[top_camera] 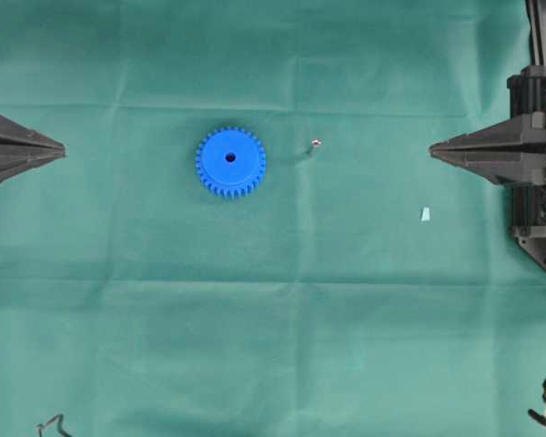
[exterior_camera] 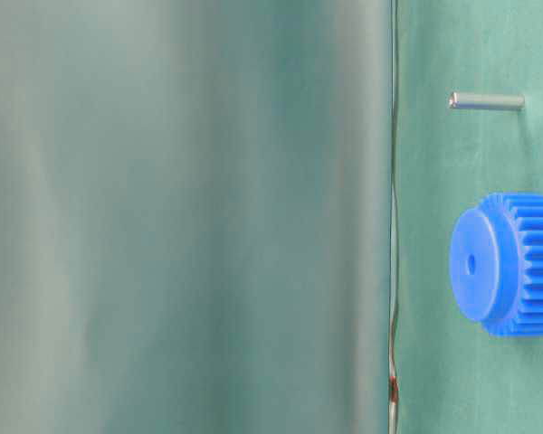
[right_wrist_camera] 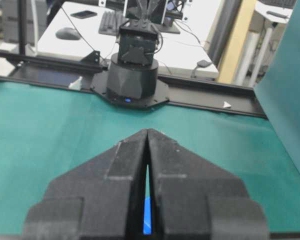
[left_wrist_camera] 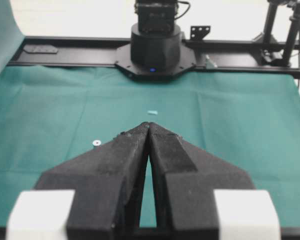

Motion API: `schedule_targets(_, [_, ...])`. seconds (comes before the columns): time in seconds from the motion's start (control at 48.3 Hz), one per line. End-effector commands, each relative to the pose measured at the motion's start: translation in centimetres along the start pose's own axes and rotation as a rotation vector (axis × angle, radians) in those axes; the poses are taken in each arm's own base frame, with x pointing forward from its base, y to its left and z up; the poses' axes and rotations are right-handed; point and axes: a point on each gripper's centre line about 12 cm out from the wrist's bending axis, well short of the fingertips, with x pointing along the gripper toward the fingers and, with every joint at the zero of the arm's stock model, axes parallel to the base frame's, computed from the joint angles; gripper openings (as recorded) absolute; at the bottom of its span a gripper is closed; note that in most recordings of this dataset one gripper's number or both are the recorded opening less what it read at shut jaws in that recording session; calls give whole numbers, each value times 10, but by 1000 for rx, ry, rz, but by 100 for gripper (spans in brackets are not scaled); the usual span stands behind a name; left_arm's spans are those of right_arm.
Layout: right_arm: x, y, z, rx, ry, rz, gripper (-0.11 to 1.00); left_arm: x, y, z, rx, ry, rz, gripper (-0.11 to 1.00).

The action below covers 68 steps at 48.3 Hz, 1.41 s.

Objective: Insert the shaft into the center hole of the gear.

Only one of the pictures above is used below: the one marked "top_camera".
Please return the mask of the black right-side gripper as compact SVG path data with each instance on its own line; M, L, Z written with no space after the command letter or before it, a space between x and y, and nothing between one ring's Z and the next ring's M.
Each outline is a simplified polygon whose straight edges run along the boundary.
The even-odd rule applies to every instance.
M430 147L430 155L512 191L513 223L546 226L546 157L522 152L477 152L546 143L546 66L527 66L507 81L512 118ZM546 153L546 145L540 150Z

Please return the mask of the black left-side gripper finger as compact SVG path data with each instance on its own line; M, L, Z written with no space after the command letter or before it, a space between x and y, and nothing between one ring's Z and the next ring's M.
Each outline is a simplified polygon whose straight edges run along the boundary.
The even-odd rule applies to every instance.
M0 144L0 184L29 169L64 158L64 148Z
M0 115L0 144L21 147L43 147L65 151L65 146L44 134L17 124Z

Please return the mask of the black right-side robot arm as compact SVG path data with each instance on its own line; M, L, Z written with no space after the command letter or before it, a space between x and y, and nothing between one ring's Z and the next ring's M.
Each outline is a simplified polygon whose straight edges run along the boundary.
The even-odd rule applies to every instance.
M429 153L512 190L512 224L546 226L546 1L526 4L531 64L507 81L510 116L491 127L453 137Z

